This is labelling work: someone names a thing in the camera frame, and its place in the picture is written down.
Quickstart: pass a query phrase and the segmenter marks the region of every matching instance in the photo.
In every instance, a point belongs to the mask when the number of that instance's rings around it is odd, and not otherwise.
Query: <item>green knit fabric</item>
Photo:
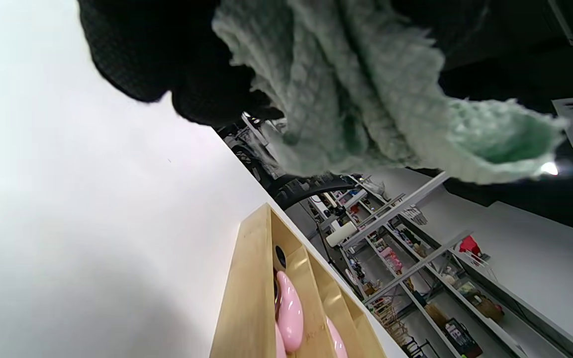
[[[446,97],[443,54],[388,0],[222,0],[213,29],[285,113],[286,132],[263,132],[295,175],[411,166],[500,183],[538,175],[562,140],[563,120],[513,100]]]

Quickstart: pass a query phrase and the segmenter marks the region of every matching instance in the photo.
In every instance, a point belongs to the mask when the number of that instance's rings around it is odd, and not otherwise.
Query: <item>person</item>
[[[489,0],[393,0],[397,11],[431,29],[444,54],[465,42]],[[211,30],[217,0],[78,0],[91,57],[102,77],[140,102],[171,92],[178,115],[212,127],[243,112],[271,120],[284,114],[261,91],[253,71],[231,66],[229,48]]]

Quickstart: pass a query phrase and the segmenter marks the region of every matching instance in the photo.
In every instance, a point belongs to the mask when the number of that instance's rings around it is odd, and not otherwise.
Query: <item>pink items on shelf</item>
[[[302,336],[304,335],[302,303],[287,274],[279,271],[276,276],[280,283],[278,329],[282,335],[286,351],[293,353],[302,345]]]
[[[395,271],[401,270],[402,267],[404,267],[402,262],[399,260],[399,258],[397,258],[397,255],[390,247],[386,247],[386,249],[382,251],[382,257],[388,262],[392,263]]]

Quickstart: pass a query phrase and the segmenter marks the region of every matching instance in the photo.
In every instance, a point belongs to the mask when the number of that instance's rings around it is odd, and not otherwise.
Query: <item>wooden box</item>
[[[290,358],[335,358],[326,316],[339,331],[349,358],[385,358],[366,316],[328,272],[326,263],[307,251],[268,204],[240,226],[227,278],[210,358],[273,358],[276,354],[273,269],[275,255],[286,256],[286,274],[304,312],[304,340]]]

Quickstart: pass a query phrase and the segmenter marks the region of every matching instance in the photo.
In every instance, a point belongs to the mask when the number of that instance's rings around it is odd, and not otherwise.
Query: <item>pink object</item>
[[[382,250],[382,256],[386,258],[390,254],[394,254],[393,250],[390,247],[386,247],[386,249]]]
[[[328,319],[327,317],[327,326],[328,330],[330,331],[330,337],[333,340],[333,344],[335,345],[335,354],[337,358],[348,358],[348,354],[346,353],[346,347],[344,346],[344,341],[342,337],[339,335],[337,328],[333,324],[333,321]]]
[[[287,350],[285,349],[285,343],[282,340],[282,335],[280,335],[280,328],[276,323],[276,358],[287,358]]]
[[[287,274],[279,271],[276,277],[280,283],[278,329],[280,329],[286,351],[293,353],[302,345],[302,336],[304,335],[302,303]]]

